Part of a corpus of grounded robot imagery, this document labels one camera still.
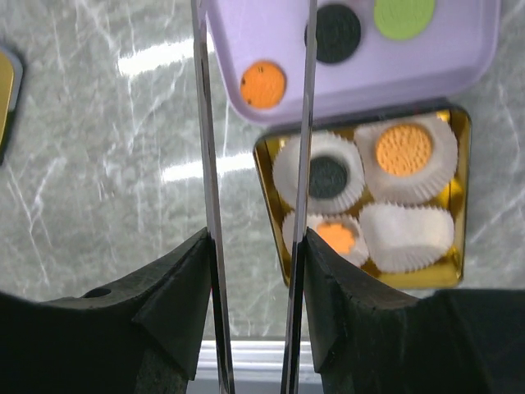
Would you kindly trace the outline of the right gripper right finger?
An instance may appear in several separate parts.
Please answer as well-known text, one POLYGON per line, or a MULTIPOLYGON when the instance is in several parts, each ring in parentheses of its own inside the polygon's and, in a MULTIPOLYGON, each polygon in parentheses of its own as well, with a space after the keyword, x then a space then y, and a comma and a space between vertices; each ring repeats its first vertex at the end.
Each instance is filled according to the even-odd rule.
POLYGON ((521 393, 524 293, 387 286, 306 235, 315 371, 326 393, 521 393))

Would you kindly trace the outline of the gold cookie tin base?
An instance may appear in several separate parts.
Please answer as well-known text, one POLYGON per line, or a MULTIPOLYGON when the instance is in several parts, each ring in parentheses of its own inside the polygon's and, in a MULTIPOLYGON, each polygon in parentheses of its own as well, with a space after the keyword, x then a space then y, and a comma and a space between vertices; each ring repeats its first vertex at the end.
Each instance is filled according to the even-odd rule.
MULTIPOLYGON (((326 118, 315 124, 314 131, 333 131, 352 139, 354 130, 361 125, 378 121, 400 120, 406 117, 431 115, 450 126, 459 150, 458 165, 444 189, 426 202, 426 206, 442 208, 452 217, 454 237, 450 248, 428 268, 408 273, 387 273, 380 270, 373 259, 363 265, 366 273, 389 286, 408 289, 446 288, 456 286, 463 279, 465 227, 468 196, 468 167, 472 122, 468 112, 444 98, 390 106, 326 118)), ((287 244, 291 237, 284 236, 282 224, 292 207, 279 196, 273 182, 273 164, 278 153, 290 138, 299 134, 297 125, 278 126, 260 137, 253 147, 255 166, 270 218, 273 238, 276 243, 281 275, 286 286, 290 283, 291 252, 287 244)))

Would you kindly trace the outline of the lavender plastic tray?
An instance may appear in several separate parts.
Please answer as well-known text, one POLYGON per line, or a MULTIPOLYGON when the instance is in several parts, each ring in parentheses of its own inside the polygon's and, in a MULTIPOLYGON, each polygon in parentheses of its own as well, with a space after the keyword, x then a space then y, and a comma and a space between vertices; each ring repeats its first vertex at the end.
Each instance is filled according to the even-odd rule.
MULTIPOLYGON (((348 1, 361 40, 343 62, 316 66, 316 119, 419 100, 437 99, 472 86, 491 64, 500 30, 499 1, 438 1, 416 37, 387 38, 374 19, 375 2, 348 1)), ((300 122, 303 111, 308 23, 306 1, 210 1, 208 30, 229 101, 254 124, 300 122), (285 74, 281 101, 270 109, 248 105, 240 93, 245 71, 258 61, 285 74)))

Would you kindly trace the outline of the orange flower cookie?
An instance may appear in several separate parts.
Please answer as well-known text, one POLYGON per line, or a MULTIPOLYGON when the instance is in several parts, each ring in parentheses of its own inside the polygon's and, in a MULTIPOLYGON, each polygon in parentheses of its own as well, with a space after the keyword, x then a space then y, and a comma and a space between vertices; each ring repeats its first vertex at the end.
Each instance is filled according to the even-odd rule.
POLYGON ((353 232, 340 222, 322 222, 317 234, 338 254, 348 254, 355 247, 353 232))

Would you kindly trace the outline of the orange round dotted cookie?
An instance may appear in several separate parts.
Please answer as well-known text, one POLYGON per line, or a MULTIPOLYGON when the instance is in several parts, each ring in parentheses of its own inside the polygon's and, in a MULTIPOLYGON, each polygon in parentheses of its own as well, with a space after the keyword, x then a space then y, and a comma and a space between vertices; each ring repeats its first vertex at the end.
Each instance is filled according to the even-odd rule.
POLYGON ((392 176, 412 176, 420 172, 433 154, 430 132, 415 123, 386 128, 378 137, 375 157, 379 167, 392 176))

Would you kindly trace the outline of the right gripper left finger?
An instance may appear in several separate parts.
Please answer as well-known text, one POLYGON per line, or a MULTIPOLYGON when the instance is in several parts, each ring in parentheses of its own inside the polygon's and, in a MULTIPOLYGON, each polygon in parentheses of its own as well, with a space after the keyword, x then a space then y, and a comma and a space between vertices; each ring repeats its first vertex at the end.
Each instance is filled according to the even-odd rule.
POLYGON ((1 295, 4 393, 183 393, 197 370, 211 290, 201 230, 80 297, 1 295))

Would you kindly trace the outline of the metal tongs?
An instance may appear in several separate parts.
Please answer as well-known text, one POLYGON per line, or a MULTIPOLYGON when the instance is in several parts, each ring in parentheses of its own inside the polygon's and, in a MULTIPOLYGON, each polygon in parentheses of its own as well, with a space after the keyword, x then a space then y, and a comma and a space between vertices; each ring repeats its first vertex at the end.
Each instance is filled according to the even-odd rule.
MULTIPOLYGON (((212 306, 217 350, 217 371, 222 393, 235 392, 231 332, 226 295, 226 271, 222 242, 220 201, 217 179, 217 155, 212 119, 207 46, 207 3, 193 1, 191 16, 194 34, 194 66, 199 109, 203 185, 205 195, 208 238, 212 247, 210 263, 212 280, 212 306)), ((299 390, 301 324, 304 293, 306 220, 308 213, 308 186, 313 130, 313 100, 317 56, 317 2, 308 4, 307 45, 304 69, 303 110, 300 128, 298 186, 295 207, 292 264, 287 306, 284 359, 281 392, 299 390)))

